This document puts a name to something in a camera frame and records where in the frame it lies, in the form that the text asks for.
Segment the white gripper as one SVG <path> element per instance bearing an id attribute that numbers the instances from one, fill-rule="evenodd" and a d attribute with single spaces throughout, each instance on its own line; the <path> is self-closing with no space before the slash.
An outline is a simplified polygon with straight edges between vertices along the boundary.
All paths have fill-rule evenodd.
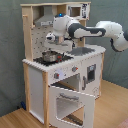
<path id="1" fill-rule="evenodd" d="M 59 38 L 57 36 L 55 36 L 53 33 L 48 33 L 46 35 L 46 39 L 48 41 L 55 42 L 55 43 L 58 43 L 59 42 Z"/>

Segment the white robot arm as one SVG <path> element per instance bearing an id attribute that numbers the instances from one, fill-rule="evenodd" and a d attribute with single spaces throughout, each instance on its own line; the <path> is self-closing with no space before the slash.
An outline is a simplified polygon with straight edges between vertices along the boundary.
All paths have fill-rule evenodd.
<path id="1" fill-rule="evenodd" d="M 128 49 L 128 30 L 124 31 L 119 23 L 99 21 L 95 27 L 85 27 L 76 18 L 60 13 L 54 17 L 53 32 L 48 33 L 47 40 L 68 34 L 71 39 L 83 37 L 108 37 L 111 47 L 116 52 Z"/>

